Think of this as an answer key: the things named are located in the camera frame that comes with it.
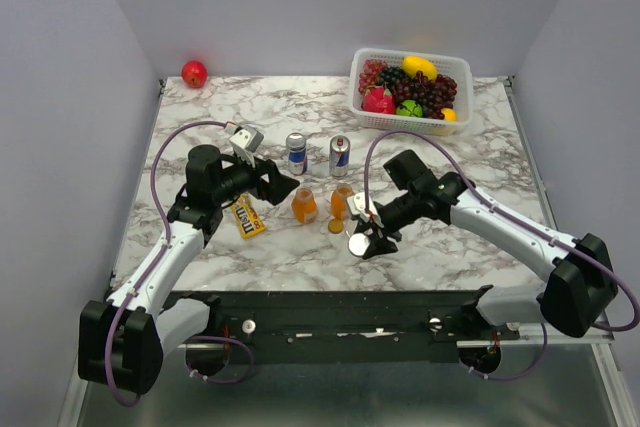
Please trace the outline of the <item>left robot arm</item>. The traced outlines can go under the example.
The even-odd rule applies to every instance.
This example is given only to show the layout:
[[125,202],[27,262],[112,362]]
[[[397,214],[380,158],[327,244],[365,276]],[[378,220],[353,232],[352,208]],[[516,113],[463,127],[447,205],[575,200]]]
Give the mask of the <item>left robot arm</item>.
[[125,284],[80,314],[79,377],[144,395],[166,354],[192,336],[214,340],[222,319],[209,302],[186,297],[167,306],[167,298],[218,229],[225,205],[249,193],[277,206],[299,185],[271,160],[247,163],[213,145],[192,148],[186,182],[151,252]]

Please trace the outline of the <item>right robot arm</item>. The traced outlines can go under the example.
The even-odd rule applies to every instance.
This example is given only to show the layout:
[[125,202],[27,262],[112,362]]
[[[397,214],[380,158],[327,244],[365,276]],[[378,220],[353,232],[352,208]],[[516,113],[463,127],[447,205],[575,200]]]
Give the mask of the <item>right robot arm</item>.
[[542,287],[484,286],[467,301],[460,326],[480,339],[509,323],[547,323],[564,335],[582,337],[618,292],[606,244],[587,234],[581,239],[544,227],[497,203],[483,203],[460,174],[436,177],[412,150],[384,168],[401,190],[387,204],[358,193],[348,202],[363,259],[397,251],[401,230],[421,218],[469,231],[527,266]]

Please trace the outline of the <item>gold bottle cap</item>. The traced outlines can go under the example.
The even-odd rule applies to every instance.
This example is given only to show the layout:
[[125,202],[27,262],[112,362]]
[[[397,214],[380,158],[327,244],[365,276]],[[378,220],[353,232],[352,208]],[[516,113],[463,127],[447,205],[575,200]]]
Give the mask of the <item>gold bottle cap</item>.
[[327,228],[332,234],[340,234],[344,230],[344,222],[340,218],[332,218],[329,220]]

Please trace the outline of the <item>silver jar lid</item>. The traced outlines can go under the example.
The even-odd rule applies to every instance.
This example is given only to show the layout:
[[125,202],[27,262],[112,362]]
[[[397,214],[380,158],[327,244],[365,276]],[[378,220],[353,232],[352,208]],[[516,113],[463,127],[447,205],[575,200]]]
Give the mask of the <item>silver jar lid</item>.
[[349,237],[348,250],[356,257],[364,257],[367,249],[369,248],[370,240],[364,233],[354,233]]

